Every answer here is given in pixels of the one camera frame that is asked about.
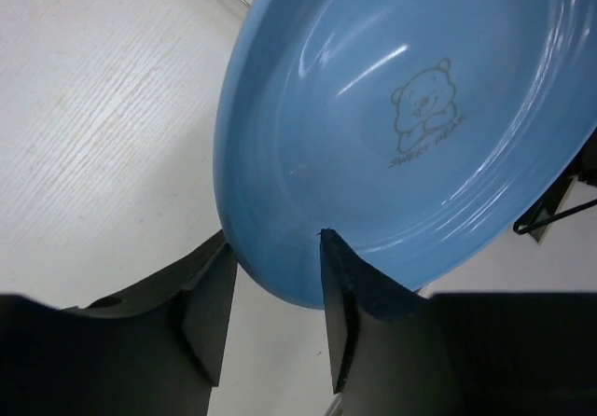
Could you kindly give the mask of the blue plate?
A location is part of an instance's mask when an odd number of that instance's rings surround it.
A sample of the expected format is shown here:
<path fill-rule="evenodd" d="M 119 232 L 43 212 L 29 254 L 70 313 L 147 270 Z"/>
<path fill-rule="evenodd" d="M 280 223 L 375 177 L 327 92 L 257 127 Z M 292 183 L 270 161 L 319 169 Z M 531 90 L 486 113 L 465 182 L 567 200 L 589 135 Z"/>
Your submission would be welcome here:
<path fill-rule="evenodd" d="M 246 273 L 323 304 L 319 237 L 419 289 L 519 218 L 596 128 L 596 0 L 254 0 L 215 124 Z"/>

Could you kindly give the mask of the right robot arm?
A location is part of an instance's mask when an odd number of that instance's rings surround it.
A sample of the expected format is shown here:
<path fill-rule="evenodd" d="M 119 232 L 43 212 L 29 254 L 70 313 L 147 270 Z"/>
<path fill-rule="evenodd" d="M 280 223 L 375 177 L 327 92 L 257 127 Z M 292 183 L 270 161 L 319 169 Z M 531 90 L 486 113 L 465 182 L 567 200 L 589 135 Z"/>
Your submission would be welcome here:
<path fill-rule="evenodd" d="M 518 235 L 528 235 L 540 244 L 553 223 L 595 207 L 596 200 L 593 199 L 570 209 L 560 210 L 568 192 L 576 183 L 596 187 L 596 132 L 592 133 L 546 192 L 514 222 L 512 230 Z"/>

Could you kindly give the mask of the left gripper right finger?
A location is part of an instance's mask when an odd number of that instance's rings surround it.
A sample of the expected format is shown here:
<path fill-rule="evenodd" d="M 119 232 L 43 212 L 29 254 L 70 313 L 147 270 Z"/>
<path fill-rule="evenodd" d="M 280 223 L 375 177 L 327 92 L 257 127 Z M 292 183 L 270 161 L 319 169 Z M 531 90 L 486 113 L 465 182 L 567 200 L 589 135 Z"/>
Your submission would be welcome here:
<path fill-rule="evenodd" d="M 334 392 L 346 415 L 592 415 L 592 293 L 424 298 L 332 229 L 320 265 Z"/>

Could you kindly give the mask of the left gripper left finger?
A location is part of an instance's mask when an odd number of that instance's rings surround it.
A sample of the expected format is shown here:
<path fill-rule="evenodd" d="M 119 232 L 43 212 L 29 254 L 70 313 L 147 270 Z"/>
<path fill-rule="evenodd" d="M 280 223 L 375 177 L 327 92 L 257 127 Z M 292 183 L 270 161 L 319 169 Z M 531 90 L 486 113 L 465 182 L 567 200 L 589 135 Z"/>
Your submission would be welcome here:
<path fill-rule="evenodd" d="M 222 233 L 144 280 L 63 310 L 1 298 L 5 415 L 204 415 L 237 261 Z"/>

